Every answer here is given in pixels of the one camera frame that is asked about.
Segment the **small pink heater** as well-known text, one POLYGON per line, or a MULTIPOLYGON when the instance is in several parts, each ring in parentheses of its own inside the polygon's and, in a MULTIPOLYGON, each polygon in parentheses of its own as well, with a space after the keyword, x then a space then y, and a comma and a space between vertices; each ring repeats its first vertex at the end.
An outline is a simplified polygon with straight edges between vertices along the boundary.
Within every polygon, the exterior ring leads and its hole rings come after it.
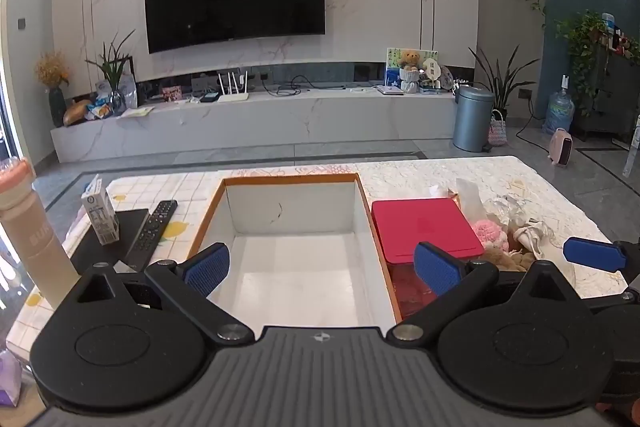
POLYGON ((552 134, 549 144, 548 158, 555 166, 566 167, 573 152, 573 138, 563 128, 558 128, 552 134))

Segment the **green plant in glass vase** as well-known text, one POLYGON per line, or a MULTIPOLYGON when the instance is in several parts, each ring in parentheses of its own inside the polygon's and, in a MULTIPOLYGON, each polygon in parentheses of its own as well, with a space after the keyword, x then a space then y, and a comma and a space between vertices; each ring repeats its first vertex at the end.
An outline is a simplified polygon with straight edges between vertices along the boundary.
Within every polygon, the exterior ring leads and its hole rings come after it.
POLYGON ((120 116, 125 112, 126 103, 122 92, 119 90, 119 83, 131 56, 122 52, 122 47, 133 34, 134 29, 119 42, 116 42, 117 36, 114 36, 110 43, 103 43, 102 52, 98 55, 96 61, 85 59, 87 64, 96 66, 99 69, 103 79, 110 86, 107 103, 111 107, 114 116, 120 116))

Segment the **yellow dried flower vase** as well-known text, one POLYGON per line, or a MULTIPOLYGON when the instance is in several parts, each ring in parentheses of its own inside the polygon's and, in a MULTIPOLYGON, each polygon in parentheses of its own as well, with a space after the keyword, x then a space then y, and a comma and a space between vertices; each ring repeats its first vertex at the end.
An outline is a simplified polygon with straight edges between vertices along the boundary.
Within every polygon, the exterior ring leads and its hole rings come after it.
POLYGON ((70 73, 60 52, 47 52, 40 56, 35 66, 35 74, 47 90, 51 118, 55 128, 63 126, 66 101, 63 84, 69 84, 70 73))

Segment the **small milk carton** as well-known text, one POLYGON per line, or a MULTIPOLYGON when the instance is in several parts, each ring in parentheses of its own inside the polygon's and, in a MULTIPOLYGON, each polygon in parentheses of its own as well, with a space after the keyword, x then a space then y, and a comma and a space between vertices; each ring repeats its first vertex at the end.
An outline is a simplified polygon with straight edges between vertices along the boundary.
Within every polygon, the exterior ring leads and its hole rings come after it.
POLYGON ((96 174, 81 195, 81 202, 102 246, 119 241, 119 221, 102 176, 96 174))

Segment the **dark cabinet with plants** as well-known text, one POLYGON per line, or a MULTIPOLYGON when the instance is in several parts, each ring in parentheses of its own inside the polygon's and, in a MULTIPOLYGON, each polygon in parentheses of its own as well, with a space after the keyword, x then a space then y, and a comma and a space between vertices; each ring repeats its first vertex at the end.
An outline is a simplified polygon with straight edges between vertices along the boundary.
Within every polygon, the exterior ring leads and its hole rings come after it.
POLYGON ((585 11, 556 23, 566 41, 570 95, 578 138, 626 141, 639 116, 639 40, 625 34, 611 14, 585 11))

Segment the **floor plant by trash can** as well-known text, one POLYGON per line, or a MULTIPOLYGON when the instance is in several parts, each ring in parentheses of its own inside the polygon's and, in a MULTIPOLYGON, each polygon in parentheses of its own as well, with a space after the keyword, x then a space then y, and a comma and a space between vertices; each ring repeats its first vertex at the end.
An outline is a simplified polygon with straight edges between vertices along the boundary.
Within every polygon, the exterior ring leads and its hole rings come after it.
POLYGON ((539 58, 534 58, 523 65, 515 66, 514 60, 518 55, 516 46, 506 63, 506 67, 502 68, 499 60, 491 62, 487 54, 482 48, 476 51, 469 49, 472 53, 475 63, 484 74, 484 80, 475 80, 474 83, 489 91, 494 97, 494 109, 500 114, 502 120, 506 120, 508 116, 508 106, 511 95, 518 89, 533 86, 533 80, 518 80, 518 75, 539 62, 539 58))

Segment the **red transparent toy box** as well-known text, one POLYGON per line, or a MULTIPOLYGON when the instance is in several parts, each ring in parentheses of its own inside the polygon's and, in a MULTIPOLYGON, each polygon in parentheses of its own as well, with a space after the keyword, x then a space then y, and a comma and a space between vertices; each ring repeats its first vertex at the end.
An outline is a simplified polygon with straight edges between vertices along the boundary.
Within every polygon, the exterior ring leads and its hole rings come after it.
POLYGON ((462 263, 484 254, 469 221, 451 198, 377 200, 371 213, 404 319, 459 280, 455 263, 428 251, 416 260, 421 244, 462 263))

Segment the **cream fabric bag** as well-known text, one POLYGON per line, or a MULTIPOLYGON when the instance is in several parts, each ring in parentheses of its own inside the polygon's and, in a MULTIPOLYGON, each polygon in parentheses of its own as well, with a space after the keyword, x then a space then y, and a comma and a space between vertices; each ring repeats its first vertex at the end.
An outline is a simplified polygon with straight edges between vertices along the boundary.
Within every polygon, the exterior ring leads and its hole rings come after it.
POLYGON ((509 232, 518 245, 530 251, 536 260, 565 261, 562 243, 544 222, 536 219, 516 219, 509 222, 509 232))

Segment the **orange white cardboard box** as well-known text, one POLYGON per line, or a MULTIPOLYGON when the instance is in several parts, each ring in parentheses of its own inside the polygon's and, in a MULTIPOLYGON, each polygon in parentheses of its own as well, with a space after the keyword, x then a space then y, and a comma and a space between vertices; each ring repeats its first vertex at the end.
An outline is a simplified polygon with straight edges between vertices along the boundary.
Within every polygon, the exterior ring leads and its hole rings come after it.
POLYGON ((376 326, 401 318, 356 173, 223 179, 191 253, 213 243, 230 269, 210 294, 256 335, 268 326, 376 326))

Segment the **large water jug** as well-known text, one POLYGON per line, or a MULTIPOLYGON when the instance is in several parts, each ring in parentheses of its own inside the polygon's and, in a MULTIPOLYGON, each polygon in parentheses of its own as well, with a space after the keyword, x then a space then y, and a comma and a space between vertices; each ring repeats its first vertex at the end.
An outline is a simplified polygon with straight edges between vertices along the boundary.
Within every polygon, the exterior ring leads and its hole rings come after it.
POLYGON ((570 92, 568 92, 569 83, 570 77, 563 75, 561 89, 553 93, 549 98, 546 119, 542 126, 542 129, 548 134, 553 134, 558 129, 570 130, 570 124, 575 113, 575 104, 570 92))

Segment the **marble tv console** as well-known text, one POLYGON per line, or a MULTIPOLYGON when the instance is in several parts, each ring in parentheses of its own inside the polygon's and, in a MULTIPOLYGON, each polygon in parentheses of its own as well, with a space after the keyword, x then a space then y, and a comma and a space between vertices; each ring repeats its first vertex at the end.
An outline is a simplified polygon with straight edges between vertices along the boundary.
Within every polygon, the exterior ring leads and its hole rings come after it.
POLYGON ((241 102, 158 104, 145 116, 84 122, 51 135, 58 160, 76 162, 249 146, 449 139, 456 112, 450 94, 255 92, 241 102))

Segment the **teddy bear figure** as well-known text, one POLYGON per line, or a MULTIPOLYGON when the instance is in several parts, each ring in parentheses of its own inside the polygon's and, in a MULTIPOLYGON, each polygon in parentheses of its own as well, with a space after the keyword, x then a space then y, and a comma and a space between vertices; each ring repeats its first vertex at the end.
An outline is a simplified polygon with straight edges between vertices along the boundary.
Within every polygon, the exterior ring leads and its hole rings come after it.
POLYGON ((420 82, 420 52, 402 50, 398 60, 400 89, 406 93, 416 93, 420 82))

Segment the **clear plastic wrap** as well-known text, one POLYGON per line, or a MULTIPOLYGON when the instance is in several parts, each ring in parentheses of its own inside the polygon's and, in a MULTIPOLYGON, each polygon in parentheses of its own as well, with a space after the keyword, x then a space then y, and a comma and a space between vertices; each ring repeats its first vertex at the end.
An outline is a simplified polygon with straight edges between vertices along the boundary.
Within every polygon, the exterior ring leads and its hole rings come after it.
POLYGON ((510 195, 487 199, 484 202, 484 208, 489 219, 502 225, 508 225, 510 222, 515 222, 518 225, 528 220, 523 206, 516 198, 510 195))

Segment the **white wifi router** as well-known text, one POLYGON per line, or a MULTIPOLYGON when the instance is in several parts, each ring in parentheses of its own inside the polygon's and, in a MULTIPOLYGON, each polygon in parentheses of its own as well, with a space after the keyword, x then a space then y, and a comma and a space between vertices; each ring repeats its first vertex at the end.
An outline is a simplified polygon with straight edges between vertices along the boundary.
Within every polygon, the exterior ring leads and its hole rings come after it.
POLYGON ((235 72, 227 72, 226 75, 218 75, 220 103, 244 102, 248 99, 248 74, 236 75, 235 72))

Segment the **pink white crochet hat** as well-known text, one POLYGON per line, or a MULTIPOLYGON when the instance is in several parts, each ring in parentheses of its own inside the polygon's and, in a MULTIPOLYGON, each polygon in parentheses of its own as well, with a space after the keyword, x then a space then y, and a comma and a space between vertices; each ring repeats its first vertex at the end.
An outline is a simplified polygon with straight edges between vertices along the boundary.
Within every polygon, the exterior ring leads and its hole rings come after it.
POLYGON ((509 251, 508 234, 496 222, 478 220, 472 224, 472 230, 485 249, 494 248, 503 253, 509 251))

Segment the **black remote control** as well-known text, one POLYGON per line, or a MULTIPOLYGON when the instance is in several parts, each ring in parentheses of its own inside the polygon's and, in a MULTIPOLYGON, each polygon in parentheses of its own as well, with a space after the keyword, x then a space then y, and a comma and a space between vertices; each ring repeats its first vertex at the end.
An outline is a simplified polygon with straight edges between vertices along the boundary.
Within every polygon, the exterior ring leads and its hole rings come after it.
POLYGON ((125 263, 129 268, 140 272, 149 264, 177 208, 178 202, 175 199, 161 200, 155 206, 143 222, 125 257, 125 263))

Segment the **purple plastic bag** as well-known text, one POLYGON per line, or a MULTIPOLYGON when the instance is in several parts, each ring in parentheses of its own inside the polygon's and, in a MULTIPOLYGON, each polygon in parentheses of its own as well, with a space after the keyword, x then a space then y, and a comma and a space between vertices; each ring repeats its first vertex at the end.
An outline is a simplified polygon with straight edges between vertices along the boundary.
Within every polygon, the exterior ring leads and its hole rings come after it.
POLYGON ((16 407, 22 387, 21 362, 9 350, 0 352, 0 405, 16 407))

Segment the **white lace tablecloth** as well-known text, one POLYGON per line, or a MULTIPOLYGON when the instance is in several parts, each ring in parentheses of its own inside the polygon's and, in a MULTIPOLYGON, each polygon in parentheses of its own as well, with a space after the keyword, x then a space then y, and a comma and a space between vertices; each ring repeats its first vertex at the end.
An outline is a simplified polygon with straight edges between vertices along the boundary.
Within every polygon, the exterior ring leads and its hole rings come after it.
POLYGON ((524 217, 548 225, 559 245, 573 236, 608 239, 582 210, 514 156, 362 162, 357 171, 369 202, 426 197, 434 185, 456 191, 464 180, 477 186, 485 206, 506 196, 516 200, 524 217))

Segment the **blue metal trash can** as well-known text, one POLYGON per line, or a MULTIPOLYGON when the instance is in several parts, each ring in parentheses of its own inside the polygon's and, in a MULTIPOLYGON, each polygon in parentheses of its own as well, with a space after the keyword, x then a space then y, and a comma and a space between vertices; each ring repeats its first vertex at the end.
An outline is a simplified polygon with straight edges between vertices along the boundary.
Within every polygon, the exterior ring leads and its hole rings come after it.
POLYGON ((488 143, 494 95, 480 88, 462 86, 456 92, 456 102, 452 144, 459 150, 481 152, 488 143))

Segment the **pink beige water bottle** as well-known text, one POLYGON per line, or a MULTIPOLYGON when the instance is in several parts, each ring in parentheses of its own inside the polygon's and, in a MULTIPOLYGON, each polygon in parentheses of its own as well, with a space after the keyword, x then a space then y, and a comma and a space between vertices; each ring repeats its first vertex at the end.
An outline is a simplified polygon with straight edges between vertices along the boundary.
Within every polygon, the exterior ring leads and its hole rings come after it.
POLYGON ((26 158, 1 161, 1 225, 38 291, 56 309, 79 275, 50 225, 34 181, 26 158))

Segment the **brown plush towel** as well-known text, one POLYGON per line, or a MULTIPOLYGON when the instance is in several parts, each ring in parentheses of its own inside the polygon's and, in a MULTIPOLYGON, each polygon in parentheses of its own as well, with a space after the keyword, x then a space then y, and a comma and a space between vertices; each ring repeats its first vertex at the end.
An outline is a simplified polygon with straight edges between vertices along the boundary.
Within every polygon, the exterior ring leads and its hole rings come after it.
POLYGON ((535 256, 530 251, 509 251, 505 253, 500 248, 488 247, 480 259, 495 265, 500 271, 526 272, 535 262, 535 256))

